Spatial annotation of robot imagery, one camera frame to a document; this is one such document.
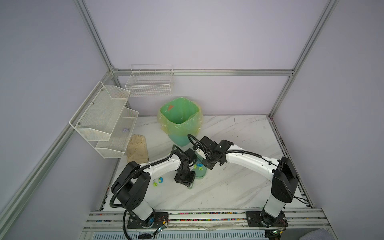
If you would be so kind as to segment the green plastic dustpan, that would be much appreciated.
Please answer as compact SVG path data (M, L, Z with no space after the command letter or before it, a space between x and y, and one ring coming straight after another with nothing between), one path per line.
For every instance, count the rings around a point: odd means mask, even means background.
M188 166L190 169L188 173L188 181L190 182L188 188L191 189L194 182L192 176L195 176L194 179L202 179L206 175L207 168L203 165L201 156L196 154L194 150L188 149L186 154L189 157Z

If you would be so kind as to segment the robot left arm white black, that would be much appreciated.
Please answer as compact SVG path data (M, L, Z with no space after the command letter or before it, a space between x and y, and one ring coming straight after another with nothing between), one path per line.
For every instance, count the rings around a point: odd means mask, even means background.
M167 173L175 172L174 181L190 188L196 177L191 167L197 160L194 150L184 152L174 145L171 153L160 160L147 164L128 163L111 187L113 195L109 206L123 208L141 221L153 220L155 210L145 201L150 183Z

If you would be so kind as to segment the robot right arm white black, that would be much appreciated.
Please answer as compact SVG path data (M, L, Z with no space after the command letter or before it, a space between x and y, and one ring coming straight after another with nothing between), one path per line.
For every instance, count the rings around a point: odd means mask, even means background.
M272 183L271 194L261 212L265 225L270 226L275 223L282 214L283 208L293 199L304 201L295 195L300 178L289 158L267 158L247 151L230 141L222 140L216 143L206 136L198 140L188 134L188 139L198 156L202 158L202 164L206 168L212 170L217 163L235 164L264 176Z

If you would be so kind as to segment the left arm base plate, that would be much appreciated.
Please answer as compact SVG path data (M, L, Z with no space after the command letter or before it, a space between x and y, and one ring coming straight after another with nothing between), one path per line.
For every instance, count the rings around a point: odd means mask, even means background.
M126 226L128 229L158 229L168 220L169 213L166 212L153 212L146 220L140 219L137 215L131 215Z

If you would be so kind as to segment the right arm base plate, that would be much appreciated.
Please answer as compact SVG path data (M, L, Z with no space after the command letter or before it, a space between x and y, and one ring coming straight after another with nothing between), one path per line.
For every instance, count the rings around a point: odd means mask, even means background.
M285 228L288 226L287 218L283 211L280 211L277 217L272 217L265 211L247 211L246 219L249 227Z

